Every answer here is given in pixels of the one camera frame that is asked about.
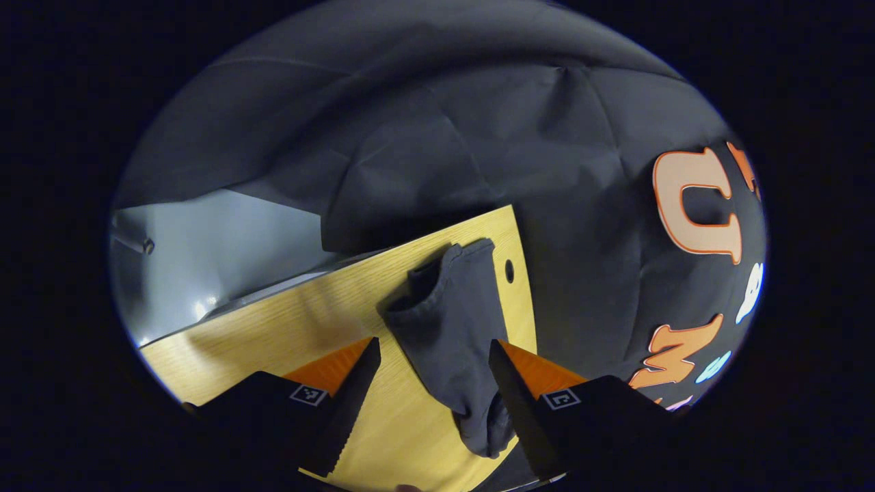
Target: gray cloth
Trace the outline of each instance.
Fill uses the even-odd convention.
[[[489,370],[492,339],[508,339],[490,239],[408,273],[410,295],[383,314],[426,390],[453,412],[472,453],[495,458],[514,437]]]
[[[539,355],[583,376],[630,378],[658,326],[738,310],[766,258],[762,206],[725,142],[745,146],[678,72],[540,1],[360,3],[316,5],[206,67],[143,135],[115,206],[229,188],[319,214],[323,249],[358,254],[512,204]],[[656,158],[704,146],[732,199],[693,187],[684,208],[738,216],[738,266],[681,250],[658,213]],[[736,351],[752,318],[688,360]],[[640,391],[671,405],[717,378],[696,380]]]

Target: orange letter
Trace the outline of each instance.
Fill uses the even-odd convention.
[[[650,340],[650,347],[647,349],[651,354],[656,354],[665,348],[671,348],[645,359],[644,365],[658,370],[639,369],[629,381],[629,386],[638,389],[656,384],[683,381],[683,378],[687,377],[696,367],[693,362],[683,359],[711,343],[722,323],[723,314],[718,314],[711,320],[711,323],[703,327],[673,330],[669,325],[662,325],[656,328],[654,337]]]
[[[703,153],[666,152],[654,164],[654,191],[662,225],[677,247],[698,255],[730,255],[733,264],[741,263],[739,218],[729,214],[729,223],[706,226],[696,224],[683,211],[683,189],[690,186],[716,188],[724,198],[732,198],[726,171],[713,150]]]
[[[751,168],[751,163],[747,161],[747,156],[743,151],[736,149],[735,145],[731,142],[726,142],[726,146],[729,147],[729,151],[732,152],[732,156],[735,158],[735,163],[738,164],[741,175],[745,177],[747,187],[757,194],[757,200],[762,201],[760,198],[760,187],[757,186],[757,180],[753,177],[753,169]]]

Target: wooden surface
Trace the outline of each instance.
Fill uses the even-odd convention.
[[[323,481],[353,491],[470,490],[497,460],[465,448],[448,408],[417,378],[378,307],[397,296],[407,271],[453,243],[488,237],[509,341],[536,352],[529,275],[511,207],[427,235],[288,291],[221,315],[141,349],[156,376],[180,400],[204,404],[257,370],[281,376],[369,335],[380,337],[382,363],[334,472]],[[505,262],[514,266],[507,281]]]

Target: light blue graphic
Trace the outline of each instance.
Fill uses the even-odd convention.
[[[708,364],[708,367],[706,367],[705,370],[702,371],[702,374],[700,374],[699,377],[696,378],[696,384],[699,384],[702,381],[707,381],[711,379],[715,374],[720,372],[724,364],[726,364],[726,361],[729,360],[730,355],[732,355],[731,350],[723,354],[722,357],[718,357],[717,359],[715,359],[714,362]]]
[[[751,275],[747,278],[747,289],[745,289],[745,300],[742,301],[738,308],[738,314],[735,315],[735,324],[747,316],[753,307],[757,304],[757,298],[760,296],[760,287],[763,284],[763,270],[766,268],[764,264],[753,264]]]

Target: black fabric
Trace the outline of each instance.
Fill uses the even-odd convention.
[[[472,453],[495,458],[514,437],[489,369],[493,339],[508,339],[491,239],[452,245],[408,272],[409,295],[383,318],[425,389],[452,410]]]
[[[333,0],[183,88],[136,148],[116,205],[225,187],[320,214],[323,248],[357,254],[512,204],[539,355],[628,381],[658,326],[724,314],[715,339],[686,359],[693,373],[640,389],[663,406],[695,404],[720,374],[697,377],[746,337],[754,316],[735,324],[735,313],[767,253],[762,203],[727,140],[756,172],[755,150],[688,81],[575,12],[534,0],[380,0],[365,10]],[[735,213],[740,265],[679,249],[656,207],[656,158],[705,146],[733,196],[691,189],[685,210],[708,223]]]

